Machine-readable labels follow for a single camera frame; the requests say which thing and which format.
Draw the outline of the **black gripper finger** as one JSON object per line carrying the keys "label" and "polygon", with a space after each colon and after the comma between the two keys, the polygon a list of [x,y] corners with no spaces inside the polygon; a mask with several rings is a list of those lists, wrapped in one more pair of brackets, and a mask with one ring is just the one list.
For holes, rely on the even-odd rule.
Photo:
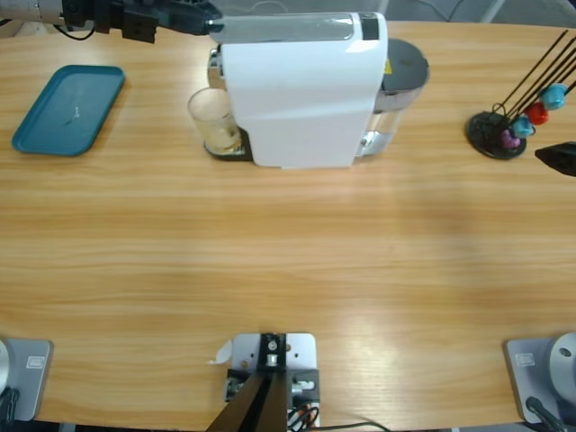
{"label": "black gripper finger", "polygon": [[574,141],[539,148],[535,151],[535,156],[545,165],[565,176],[576,176],[576,143]]}

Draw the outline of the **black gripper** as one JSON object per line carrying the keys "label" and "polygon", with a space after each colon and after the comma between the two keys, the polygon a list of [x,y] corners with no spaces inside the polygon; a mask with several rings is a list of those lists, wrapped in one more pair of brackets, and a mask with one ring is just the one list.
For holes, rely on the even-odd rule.
{"label": "black gripper", "polygon": [[207,35],[221,11],[211,1],[177,0],[159,6],[157,16],[140,1],[94,1],[94,29],[102,34],[121,31],[124,39],[154,43],[158,25],[192,35]]}

